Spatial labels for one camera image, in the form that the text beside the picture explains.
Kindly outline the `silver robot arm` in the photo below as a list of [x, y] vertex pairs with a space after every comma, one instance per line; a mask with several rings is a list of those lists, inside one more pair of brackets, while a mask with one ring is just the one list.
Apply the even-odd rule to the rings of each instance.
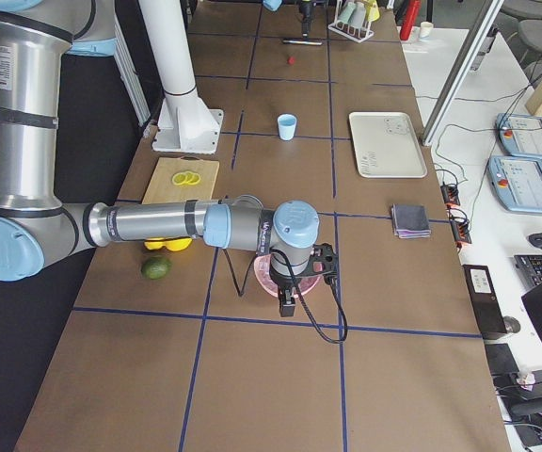
[[134, 206], [65, 204], [54, 193], [61, 58], [110, 56], [111, 1], [0, 1], [0, 281], [18, 281], [113, 242], [200, 238], [270, 258], [279, 312], [303, 303], [319, 218], [306, 202], [274, 210], [252, 196]]
[[[263, 0], [263, 6], [270, 11], [277, 11], [282, 4], [281, 0]], [[295, 4], [300, 14], [301, 35], [304, 39], [307, 39], [311, 33], [314, 2], [310, 0], [296, 0]]]

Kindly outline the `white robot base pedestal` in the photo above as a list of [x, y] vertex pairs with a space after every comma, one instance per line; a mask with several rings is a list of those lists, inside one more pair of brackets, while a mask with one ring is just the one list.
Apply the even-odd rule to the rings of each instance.
[[139, 3], [165, 100], [152, 143], [157, 152], [213, 154], [224, 112], [199, 97], [178, 1]]

